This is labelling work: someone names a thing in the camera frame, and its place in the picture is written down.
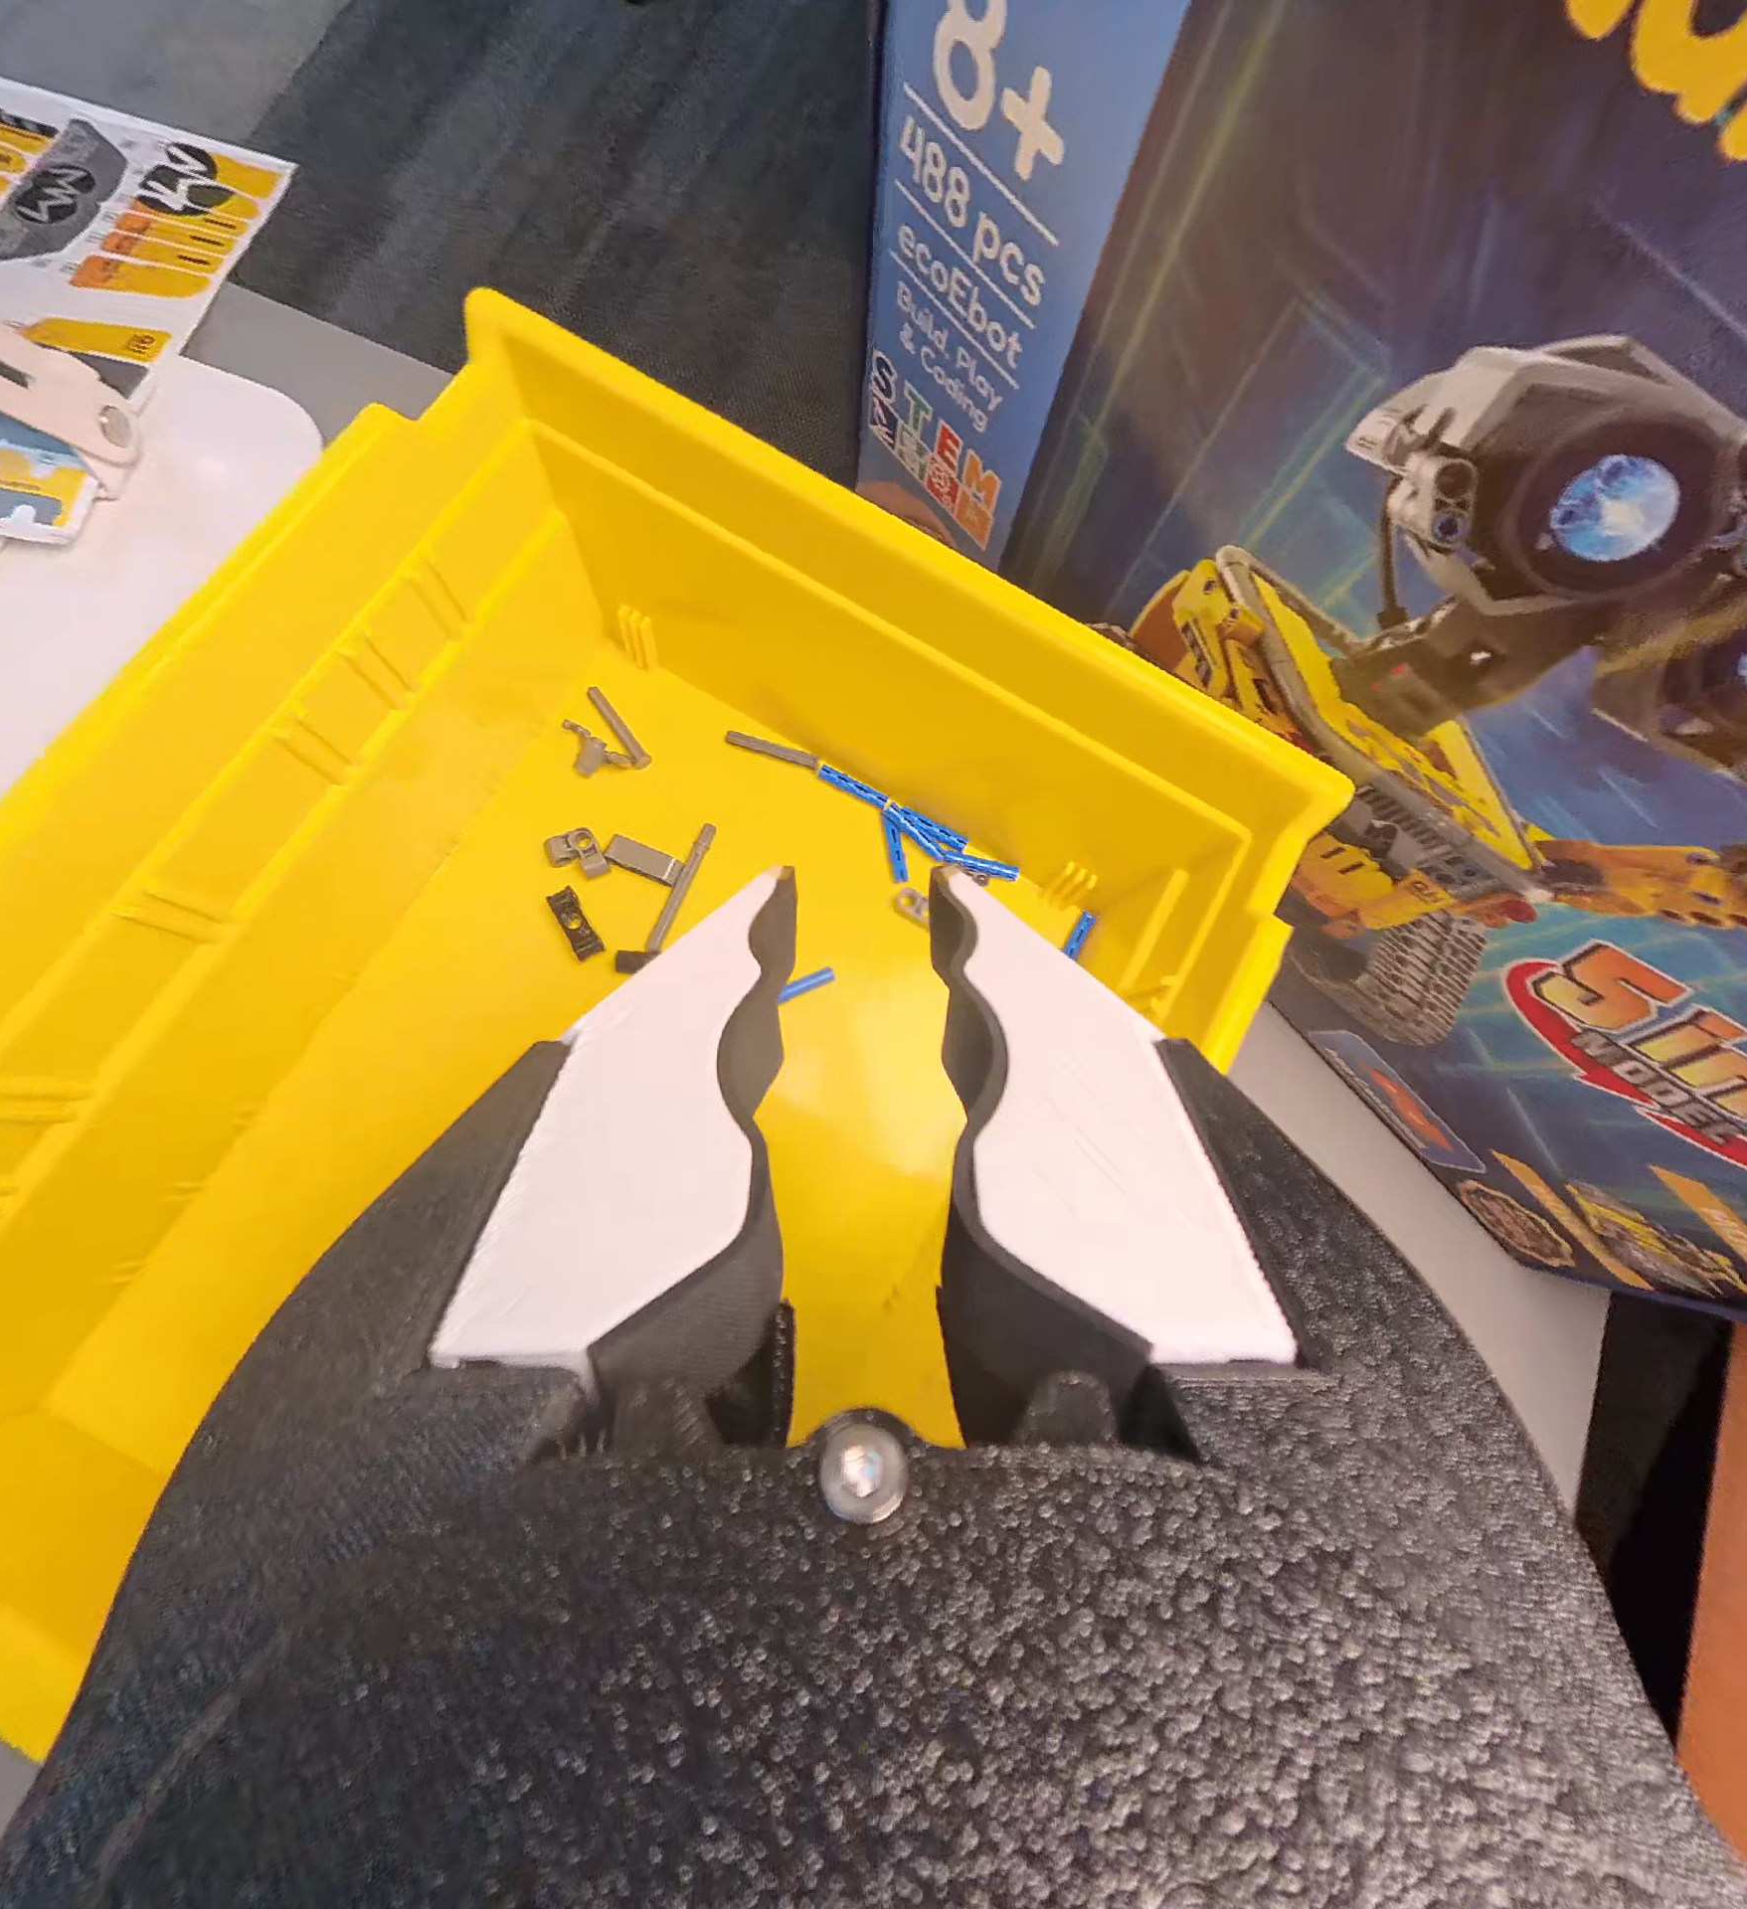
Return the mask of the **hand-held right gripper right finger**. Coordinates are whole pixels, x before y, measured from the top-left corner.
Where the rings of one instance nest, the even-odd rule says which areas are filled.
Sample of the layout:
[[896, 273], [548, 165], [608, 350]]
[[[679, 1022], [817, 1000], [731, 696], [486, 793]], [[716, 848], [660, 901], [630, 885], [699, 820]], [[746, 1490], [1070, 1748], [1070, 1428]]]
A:
[[932, 877], [964, 1116], [938, 1293], [1002, 1372], [1289, 1369], [1297, 1339], [1165, 1036], [963, 872]]

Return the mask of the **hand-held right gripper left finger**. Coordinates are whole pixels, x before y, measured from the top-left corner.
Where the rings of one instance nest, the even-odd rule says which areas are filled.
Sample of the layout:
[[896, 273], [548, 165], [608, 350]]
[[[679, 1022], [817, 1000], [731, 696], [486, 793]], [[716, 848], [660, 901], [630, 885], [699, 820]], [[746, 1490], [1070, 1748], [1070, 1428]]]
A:
[[436, 1369], [743, 1372], [784, 1248], [758, 1113], [797, 878], [773, 866], [554, 1046], [434, 1331]]

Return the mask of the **yellow plastic bin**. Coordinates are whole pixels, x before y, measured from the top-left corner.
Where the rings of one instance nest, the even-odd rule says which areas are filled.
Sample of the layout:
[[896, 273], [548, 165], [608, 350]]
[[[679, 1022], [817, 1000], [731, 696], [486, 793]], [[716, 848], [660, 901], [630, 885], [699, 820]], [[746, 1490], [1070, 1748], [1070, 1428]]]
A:
[[[957, 1111], [928, 954], [817, 959], [801, 746], [1024, 851], [1086, 971], [1228, 1068], [1350, 782], [492, 291], [0, 802], [0, 1740], [42, 1760], [217, 1393], [357, 1215], [616, 984], [548, 908], [592, 824], [793, 866], [764, 1107], [793, 1432], [958, 1443], [932, 1313]], [[599, 686], [652, 755], [578, 776]]]

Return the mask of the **grey desk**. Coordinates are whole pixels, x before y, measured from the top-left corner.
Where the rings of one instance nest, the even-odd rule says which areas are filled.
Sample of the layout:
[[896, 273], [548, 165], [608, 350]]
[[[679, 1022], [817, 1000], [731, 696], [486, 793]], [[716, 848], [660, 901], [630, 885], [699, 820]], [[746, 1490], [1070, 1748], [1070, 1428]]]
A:
[[[372, 403], [419, 417], [450, 381], [447, 369], [234, 285], [218, 293], [188, 355], [283, 392], [325, 442]], [[1488, 1364], [1575, 1513], [1606, 1298], [1507, 1256], [1273, 1009], [1256, 1019], [1229, 1080], [1410, 1260]], [[0, 1742], [0, 1832], [33, 1779], [34, 1762]]]

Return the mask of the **white desk stand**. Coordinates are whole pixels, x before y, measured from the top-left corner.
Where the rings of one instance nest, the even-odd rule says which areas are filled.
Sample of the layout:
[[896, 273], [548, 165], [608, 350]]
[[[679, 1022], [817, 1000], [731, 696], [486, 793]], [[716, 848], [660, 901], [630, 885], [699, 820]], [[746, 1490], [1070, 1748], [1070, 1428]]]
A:
[[220, 291], [144, 385], [144, 450], [69, 542], [0, 534], [0, 798], [314, 467], [324, 440], [280, 390], [202, 351]]

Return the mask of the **long grey stop axle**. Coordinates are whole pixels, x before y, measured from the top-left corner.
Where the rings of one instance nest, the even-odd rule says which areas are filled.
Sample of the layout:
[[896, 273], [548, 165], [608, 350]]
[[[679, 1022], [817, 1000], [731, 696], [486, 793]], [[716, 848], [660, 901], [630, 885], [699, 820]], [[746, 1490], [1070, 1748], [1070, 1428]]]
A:
[[715, 824], [703, 824], [700, 831], [699, 831], [699, 834], [696, 834], [695, 845], [690, 846], [687, 858], [683, 860], [683, 864], [680, 864], [680, 868], [679, 868], [679, 872], [676, 872], [676, 877], [674, 877], [674, 881], [673, 881], [673, 885], [671, 885], [669, 901], [664, 902], [664, 908], [663, 908], [660, 917], [656, 918], [656, 923], [655, 923], [655, 927], [652, 927], [652, 930], [650, 930], [650, 934], [649, 934], [649, 941], [647, 941], [645, 946], [643, 946], [643, 954], [645, 954], [649, 960], [655, 960], [656, 957], [660, 957], [660, 954], [666, 951], [666, 946], [669, 946], [669, 943], [671, 943], [671, 936], [673, 936], [673, 933], [674, 933], [674, 929], [676, 929], [676, 923], [679, 923], [679, 918], [680, 918], [680, 915], [683, 915], [683, 911], [685, 911], [687, 898], [688, 898], [688, 895], [690, 895], [693, 889], [695, 889], [695, 883], [696, 883], [696, 878], [699, 878], [699, 872], [703, 870], [703, 866], [705, 866], [705, 862], [707, 862], [707, 858], [709, 858], [709, 855], [710, 855], [710, 851], [712, 851], [712, 846], [715, 846], [715, 840], [716, 840], [716, 826], [715, 826]]

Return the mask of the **cluster of blue pins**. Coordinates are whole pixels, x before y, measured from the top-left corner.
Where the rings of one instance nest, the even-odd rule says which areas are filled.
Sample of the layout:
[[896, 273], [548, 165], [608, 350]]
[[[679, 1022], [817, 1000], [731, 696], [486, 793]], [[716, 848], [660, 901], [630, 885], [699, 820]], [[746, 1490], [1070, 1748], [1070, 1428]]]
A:
[[892, 908], [896, 889], [932, 898], [932, 878], [960, 875], [1004, 901], [1072, 967], [1097, 951], [1099, 915], [1073, 902], [1040, 901], [1024, 851], [974, 833], [922, 798], [890, 793], [834, 763], [809, 774], [813, 793], [798, 812], [814, 838], [803, 843], [801, 878], [814, 890], [817, 959], [857, 981], [898, 971], [928, 954], [928, 927]]

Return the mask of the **blue-grey toy box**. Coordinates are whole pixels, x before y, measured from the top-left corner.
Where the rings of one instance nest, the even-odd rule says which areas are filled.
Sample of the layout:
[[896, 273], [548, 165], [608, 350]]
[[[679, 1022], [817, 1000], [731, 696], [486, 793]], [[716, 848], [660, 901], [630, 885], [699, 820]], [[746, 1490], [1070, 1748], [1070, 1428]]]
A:
[[883, 5], [857, 488], [1326, 765], [1281, 1015], [1747, 1322], [1747, 5]]

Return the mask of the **yellow grey instruction booklet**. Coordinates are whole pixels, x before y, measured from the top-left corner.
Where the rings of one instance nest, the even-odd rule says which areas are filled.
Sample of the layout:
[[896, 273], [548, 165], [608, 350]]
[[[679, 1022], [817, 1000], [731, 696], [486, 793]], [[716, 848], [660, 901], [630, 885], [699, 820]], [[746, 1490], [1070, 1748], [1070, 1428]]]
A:
[[0, 538], [73, 542], [293, 167], [0, 78]]

